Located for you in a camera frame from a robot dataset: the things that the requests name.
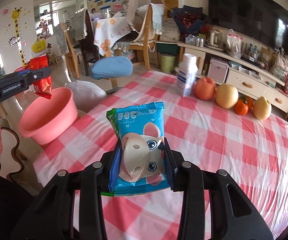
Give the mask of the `blue cow snack bag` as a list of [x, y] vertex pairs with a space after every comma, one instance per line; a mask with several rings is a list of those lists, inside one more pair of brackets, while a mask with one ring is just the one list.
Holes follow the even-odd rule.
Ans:
[[106, 117], [118, 139], [122, 158], [113, 196], [134, 196], [168, 188], [164, 155], [164, 103], [113, 108]]

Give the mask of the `pink plastic bin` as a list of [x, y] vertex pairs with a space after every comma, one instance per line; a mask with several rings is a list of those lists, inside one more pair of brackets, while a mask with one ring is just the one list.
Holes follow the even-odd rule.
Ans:
[[53, 89], [50, 99], [39, 97], [28, 106], [19, 122], [19, 133], [46, 148], [78, 119], [73, 92], [59, 87]]

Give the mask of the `red apple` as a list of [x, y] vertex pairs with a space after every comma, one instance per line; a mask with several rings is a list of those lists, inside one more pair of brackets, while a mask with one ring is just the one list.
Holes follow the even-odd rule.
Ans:
[[211, 100], [215, 95], [216, 83], [209, 77], [198, 79], [194, 85], [193, 93], [200, 100]]

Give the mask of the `front tangerine with leaf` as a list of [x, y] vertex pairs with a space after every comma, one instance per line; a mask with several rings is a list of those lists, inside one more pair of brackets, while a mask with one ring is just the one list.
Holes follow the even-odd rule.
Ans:
[[247, 98], [245, 96], [241, 96], [233, 107], [233, 110], [237, 115], [246, 115], [248, 113]]

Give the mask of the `white medicine bottle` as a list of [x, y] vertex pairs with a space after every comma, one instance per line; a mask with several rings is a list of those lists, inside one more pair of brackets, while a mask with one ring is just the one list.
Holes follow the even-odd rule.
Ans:
[[184, 53], [177, 73], [177, 91], [181, 96], [186, 97], [191, 94], [197, 71], [197, 57]]

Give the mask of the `pink checkered tablecloth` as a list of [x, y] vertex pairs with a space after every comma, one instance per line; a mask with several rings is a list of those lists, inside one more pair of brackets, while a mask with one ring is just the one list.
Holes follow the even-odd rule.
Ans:
[[117, 138], [106, 118], [110, 109], [159, 101], [171, 148], [203, 170], [226, 170], [278, 237], [288, 226], [288, 122], [182, 97], [175, 77], [160, 72], [136, 77], [59, 136], [34, 161], [38, 181], [47, 184], [61, 169], [83, 170], [111, 151]]

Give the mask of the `rear tangerine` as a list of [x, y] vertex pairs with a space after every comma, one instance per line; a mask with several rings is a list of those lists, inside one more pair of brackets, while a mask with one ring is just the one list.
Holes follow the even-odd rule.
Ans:
[[253, 100], [251, 97], [246, 96], [246, 101], [247, 101], [247, 105], [248, 105], [248, 111], [252, 111], [253, 108]]

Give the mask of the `green waste bin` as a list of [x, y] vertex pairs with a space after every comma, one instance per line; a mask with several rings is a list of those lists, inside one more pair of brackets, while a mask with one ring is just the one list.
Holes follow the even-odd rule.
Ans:
[[160, 57], [161, 57], [160, 60], [161, 71], [167, 74], [171, 73], [175, 68], [177, 57], [175, 55], [165, 53], [161, 53]]

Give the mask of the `pink storage box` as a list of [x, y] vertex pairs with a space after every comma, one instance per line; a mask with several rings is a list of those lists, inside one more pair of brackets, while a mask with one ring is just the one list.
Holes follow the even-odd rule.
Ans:
[[224, 83], [228, 72], [228, 61], [220, 57], [211, 57], [207, 77], [216, 82]]

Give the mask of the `right yellow pear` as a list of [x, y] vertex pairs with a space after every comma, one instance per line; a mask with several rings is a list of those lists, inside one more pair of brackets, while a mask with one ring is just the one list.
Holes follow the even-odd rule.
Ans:
[[267, 98], [261, 96], [253, 106], [253, 114], [258, 120], [266, 120], [271, 115], [271, 103]]

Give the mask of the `white tv cabinet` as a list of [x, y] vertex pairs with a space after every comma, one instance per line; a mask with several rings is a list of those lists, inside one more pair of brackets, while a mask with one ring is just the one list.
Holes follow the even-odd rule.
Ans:
[[240, 93], [253, 99], [264, 96], [273, 106], [288, 115], [288, 95], [277, 88], [277, 85], [284, 83], [267, 71], [207, 47], [193, 46], [184, 42], [178, 42], [177, 45], [180, 47], [179, 59], [183, 58], [184, 53], [197, 57], [198, 78], [207, 77], [211, 57], [227, 59], [228, 72], [224, 83], [234, 86]]

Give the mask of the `dark wooden dining chair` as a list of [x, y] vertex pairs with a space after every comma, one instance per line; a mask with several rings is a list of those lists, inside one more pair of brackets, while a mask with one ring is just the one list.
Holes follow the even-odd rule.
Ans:
[[87, 9], [84, 12], [84, 23], [87, 34], [85, 35], [84, 39], [79, 40], [79, 45], [81, 46], [85, 75], [89, 76], [91, 66], [100, 59], [100, 55], [98, 53], [97, 46], [94, 44], [94, 34], [89, 12]]

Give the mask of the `dark flower bouquet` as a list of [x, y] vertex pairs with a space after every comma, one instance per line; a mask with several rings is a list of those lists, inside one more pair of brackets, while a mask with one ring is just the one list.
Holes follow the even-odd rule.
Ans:
[[173, 8], [171, 17], [182, 38], [190, 34], [197, 35], [208, 20], [208, 16], [203, 13], [202, 7], [196, 8], [188, 5], [184, 5], [182, 8]]

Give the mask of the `wooden chair with towel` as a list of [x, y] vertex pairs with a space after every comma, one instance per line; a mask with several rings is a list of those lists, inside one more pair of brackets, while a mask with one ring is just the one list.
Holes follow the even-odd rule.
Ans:
[[139, 6], [139, 0], [128, 0], [126, 21], [132, 31], [137, 32], [135, 40], [130, 42], [129, 49], [141, 51], [147, 70], [151, 69], [149, 52], [155, 49], [158, 36], [162, 34], [162, 19], [164, 15], [164, 0], [160, 3], [148, 3]]

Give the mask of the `black flat television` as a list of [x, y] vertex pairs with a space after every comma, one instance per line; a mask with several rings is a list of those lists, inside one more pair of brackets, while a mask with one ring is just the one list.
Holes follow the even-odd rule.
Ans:
[[273, 0], [209, 0], [209, 22], [288, 52], [288, 11]]

